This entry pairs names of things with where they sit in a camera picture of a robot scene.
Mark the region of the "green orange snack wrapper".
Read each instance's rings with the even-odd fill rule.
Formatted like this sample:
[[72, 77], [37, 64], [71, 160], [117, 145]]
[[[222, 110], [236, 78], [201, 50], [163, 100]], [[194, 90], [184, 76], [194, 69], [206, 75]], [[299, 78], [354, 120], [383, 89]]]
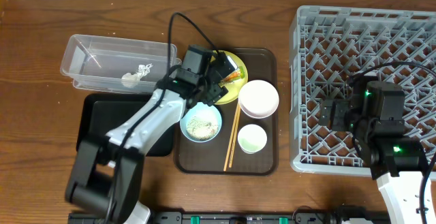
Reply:
[[239, 80], [245, 80], [247, 77], [246, 68], [243, 66], [239, 66], [235, 71], [233, 71], [229, 76], [224, 78], [219, 84], [225, 85], [229, 83], [233, 83]]

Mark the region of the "light blue bowl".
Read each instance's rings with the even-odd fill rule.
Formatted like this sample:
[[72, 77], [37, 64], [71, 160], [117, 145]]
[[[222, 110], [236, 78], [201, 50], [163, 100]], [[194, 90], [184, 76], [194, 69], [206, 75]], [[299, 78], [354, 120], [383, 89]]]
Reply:
[[209, 140], [206, 141], [197, 141], [194, 140], [193, 138], [191, 138], [187, 131], [186, 131], [186, 125], [187, 122], [193, 117], [193, 116], [200, 116], [203, 118], [208, 118], [211, 120], [216, 120], [218, 125], [219, 125], [219, 132], [221, 130], [221, 126], [222, 126], [222, 117], [221, 117], [221, 113], [220, 111], [215, 107], [215, 106], [208, 106], [205, 105], [204, 103], [197, 103], [192, 109], [190, 109], [186, 115], [184, 115], [184, 117], [182, 117], [182, 119], [180, 120], [180, 128], [181, 128], [181, 132], [182, 134], [188, 139], [191, 140], [192, 142], [197, 142], [197, 143], [203, 143], [203, 142], [207, 142], [212, 140], [215, 136], [217, 136], [217, 133], [214, 137], [212, 137]]

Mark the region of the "rice food scraps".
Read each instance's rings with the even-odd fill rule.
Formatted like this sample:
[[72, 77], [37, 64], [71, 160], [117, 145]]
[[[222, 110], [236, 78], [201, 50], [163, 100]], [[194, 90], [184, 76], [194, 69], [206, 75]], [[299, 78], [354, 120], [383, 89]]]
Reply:
[[188, 135], [197, 141], [206, 141], [219, 132], [219, 125], [216, 120], [193, 116], [186, 125]]

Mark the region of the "white green cup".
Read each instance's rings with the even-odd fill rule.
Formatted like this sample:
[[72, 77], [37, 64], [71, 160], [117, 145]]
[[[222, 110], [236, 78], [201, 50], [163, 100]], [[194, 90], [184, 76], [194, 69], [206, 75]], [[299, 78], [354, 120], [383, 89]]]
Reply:
[[261, 151], [267, 143], [265, 130], [259, 125], [245, 125], [237, 135], [238, 144], [244, 153], [254, 154]]

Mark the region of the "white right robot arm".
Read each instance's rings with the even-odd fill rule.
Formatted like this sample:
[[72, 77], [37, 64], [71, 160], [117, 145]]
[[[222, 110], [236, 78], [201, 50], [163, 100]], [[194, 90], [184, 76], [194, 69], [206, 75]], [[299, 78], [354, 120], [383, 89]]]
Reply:
[[348, 131], [358, 156], [385, 201], [391, 223], [434, 223], [429, 161], [422, 144], [405, 135], [401, 86], [358, 81], [349, 99], [322, 102], [319, 124]]

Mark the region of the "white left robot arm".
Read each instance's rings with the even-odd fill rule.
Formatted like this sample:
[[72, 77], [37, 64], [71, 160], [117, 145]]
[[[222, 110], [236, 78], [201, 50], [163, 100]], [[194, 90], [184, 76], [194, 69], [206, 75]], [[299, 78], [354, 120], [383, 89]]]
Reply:
[[238, 65], [224, 51], [190, 45], [183, 62], [169, 67], [147, 103], [104, 137], [86, 135], [65, 199], [104, 223], [148, 223], [139, 201], [144, 159], [160, 137], [198, 102], [212, 106], [227, 94], [221, 83]]

